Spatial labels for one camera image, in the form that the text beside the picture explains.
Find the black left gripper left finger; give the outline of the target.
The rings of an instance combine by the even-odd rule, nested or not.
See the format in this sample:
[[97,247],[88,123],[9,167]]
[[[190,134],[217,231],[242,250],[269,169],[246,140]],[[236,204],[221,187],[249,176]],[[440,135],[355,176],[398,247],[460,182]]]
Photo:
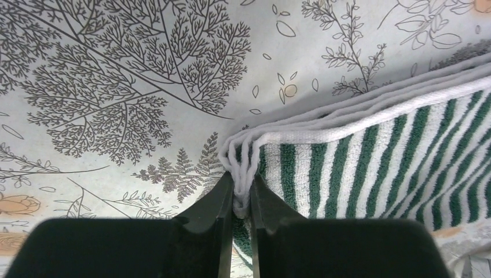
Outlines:
[[50,219],[7,277],[229,277],[233,179],[225,173],[170,220]]

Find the green white striped towel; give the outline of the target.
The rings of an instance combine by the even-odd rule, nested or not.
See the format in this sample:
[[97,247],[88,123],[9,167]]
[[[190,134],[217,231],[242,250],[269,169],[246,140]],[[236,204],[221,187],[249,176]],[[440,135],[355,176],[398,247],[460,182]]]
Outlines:
[[298,112],[229,136],[234,247],[252,267],[256,175],[306,218],[403,218],[435,237],[448,267],[490,251],[490,54]]

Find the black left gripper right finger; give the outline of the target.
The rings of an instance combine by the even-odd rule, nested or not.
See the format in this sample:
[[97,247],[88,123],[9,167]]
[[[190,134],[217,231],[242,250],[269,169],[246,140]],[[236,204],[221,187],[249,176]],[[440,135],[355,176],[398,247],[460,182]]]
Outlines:
[[256,176],[250,192],[254,277],[449,277],[411,220],[308,219]]

